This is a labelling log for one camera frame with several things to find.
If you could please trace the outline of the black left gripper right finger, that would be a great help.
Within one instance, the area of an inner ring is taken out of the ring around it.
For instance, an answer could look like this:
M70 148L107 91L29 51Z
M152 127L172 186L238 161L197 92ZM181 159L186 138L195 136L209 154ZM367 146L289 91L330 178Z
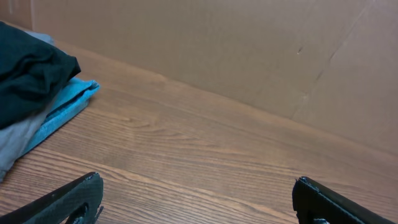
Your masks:
M305 176L295 182L292 205L300 224L394 224Z

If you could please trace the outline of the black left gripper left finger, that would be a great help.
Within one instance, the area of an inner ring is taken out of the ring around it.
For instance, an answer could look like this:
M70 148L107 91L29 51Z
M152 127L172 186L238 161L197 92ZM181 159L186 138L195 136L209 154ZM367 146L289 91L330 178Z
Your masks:
M1 216L1 224L14 223L96 223L103 210L103 179L97 172L50 192L33 202Z

